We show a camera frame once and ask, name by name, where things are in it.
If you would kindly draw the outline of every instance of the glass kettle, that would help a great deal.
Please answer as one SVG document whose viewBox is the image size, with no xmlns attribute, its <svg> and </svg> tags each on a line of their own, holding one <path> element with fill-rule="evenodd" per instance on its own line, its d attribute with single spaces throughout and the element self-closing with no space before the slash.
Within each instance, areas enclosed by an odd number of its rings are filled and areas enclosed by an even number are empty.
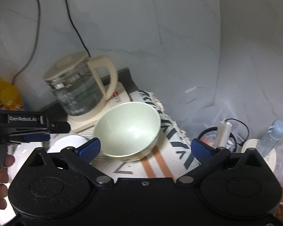
<svg viewBox="0 0 283 226">
<path fill-rule="evenodd" d="M 109 70 L 110 86 L 106 90 L 96 68 Z M 86 121 L 102 111 L 113 95 L 118 73 L 107 55 L 89 58 L 86 51 L 77 52 L 56 62 L 44 75 L 66 113 L 74 121 Z"/>
</svg>

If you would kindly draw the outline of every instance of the kettle handle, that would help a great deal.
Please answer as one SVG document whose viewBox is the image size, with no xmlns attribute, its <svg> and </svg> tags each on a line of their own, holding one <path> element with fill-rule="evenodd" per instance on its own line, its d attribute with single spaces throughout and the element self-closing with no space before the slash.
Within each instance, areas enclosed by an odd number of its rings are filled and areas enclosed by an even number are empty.
<svg viewBox="0 0 283 226">
<path fill-rule="evenodd" d="M 118 72 L 114 66 L 114 64 L 112 63 L 112 60 L 109 56 L 107 55 L 101 55 L 95 58 L 90 58 L 87 62 L 88 68 L 90 69 L 90 71 L 93 74 L 93 77 L 96 81 L 96 83 L 98 84 L 103 96 L 105 100 L 109 100 L 111 98 L 111 96 L 113 95 L 115 89 L 116 89 L 116 85 L 118 82 Z M 109 70 L 109 74 L 110 74 L 110 86 L 109 88 L 105 89 L 103 82 L 99 76 L 99 74 L 96 71 L 97 67 L 100 66 L 104 66 Z"/>
</svg>

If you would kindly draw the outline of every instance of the screw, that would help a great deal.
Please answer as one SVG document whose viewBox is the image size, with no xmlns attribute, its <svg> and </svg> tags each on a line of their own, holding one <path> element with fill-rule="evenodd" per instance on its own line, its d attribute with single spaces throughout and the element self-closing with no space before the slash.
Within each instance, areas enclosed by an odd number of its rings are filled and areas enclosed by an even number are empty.
<svg viewBox="0 0 283 226">
<path fill-rule="evenodd" d="M 99 177 L 97 177 L 97 182 L 99 184 L 108 183 L 108 182 L 110 182 L 110 180 L 111 180 L 111 178 L 108 177 L 108 176 L 99 176 Z"/>
<path fill-rule="evenodd" d="M 194 178 L 192 178 L 191 176 L 181 176 L 179 178 L 179 181 L 182 183 L 192 183 L 194 181 Z"/>
<path fill-rule="evenodd" d="M 150 183 L 148 181 L 142 181 L 141 184 L 142 186 L 148 186 Z"/>
</svg>

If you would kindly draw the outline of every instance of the gray wall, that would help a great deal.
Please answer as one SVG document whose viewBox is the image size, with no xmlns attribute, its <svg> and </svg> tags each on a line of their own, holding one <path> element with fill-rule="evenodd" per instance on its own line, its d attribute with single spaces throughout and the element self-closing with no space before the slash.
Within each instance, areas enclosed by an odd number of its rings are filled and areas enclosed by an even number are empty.
<svg viewBox="0 0 283 226">
<path fill-rule="evenodd" d="M 283 0 L 220 0 L 221 48 L 215 104 L 261 138 L 283 119 Z"/>
<path fill-rule="evenodd" d="M 213 104 L 220 48 L 219 0 L 68 0 L 73 21 L 92 56 L 109 54 L 129 67 L 140 89 L 154 92 L 167 113 L 185 120 Z M 40 40 L 16 86 L 30 109 L 54 101 L 46 70 L 83 47 L 64 0 L 40 0 Z M 0 76 L 11 81 L 31 53 L 36 0 L 0 0 Z M 194 96 L 186 94 L 191 88 Z"/>
</svg>

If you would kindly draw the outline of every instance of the yellow plastic packaging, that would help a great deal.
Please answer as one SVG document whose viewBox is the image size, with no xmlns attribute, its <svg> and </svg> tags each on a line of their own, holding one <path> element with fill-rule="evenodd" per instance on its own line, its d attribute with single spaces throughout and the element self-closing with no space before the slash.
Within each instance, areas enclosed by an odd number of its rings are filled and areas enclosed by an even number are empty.
<svg viewBox="0 0 283 226">
<path fill-rule="evenodd" d="M 18 89 L 11 83 L 5 82 L 0 77 L 0 101 L 4 107 L 13 111 L 22 111 L 23 102 Z"/>
</svg>

